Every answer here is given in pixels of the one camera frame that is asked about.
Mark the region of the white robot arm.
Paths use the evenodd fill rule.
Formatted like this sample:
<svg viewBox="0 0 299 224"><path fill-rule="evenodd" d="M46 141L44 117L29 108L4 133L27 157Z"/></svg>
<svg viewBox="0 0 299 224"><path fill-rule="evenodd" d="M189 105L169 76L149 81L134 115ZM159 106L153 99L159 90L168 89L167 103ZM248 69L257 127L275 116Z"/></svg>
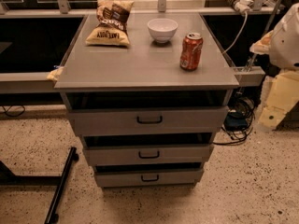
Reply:
<svg viewBox="0 0 299 224"><path fill-rule="evenodd" d="M299 4L291 6L275 28L253 43L254 54L269 56L280 69L272 79L258 123L276 129L299 102Z"/></svg>

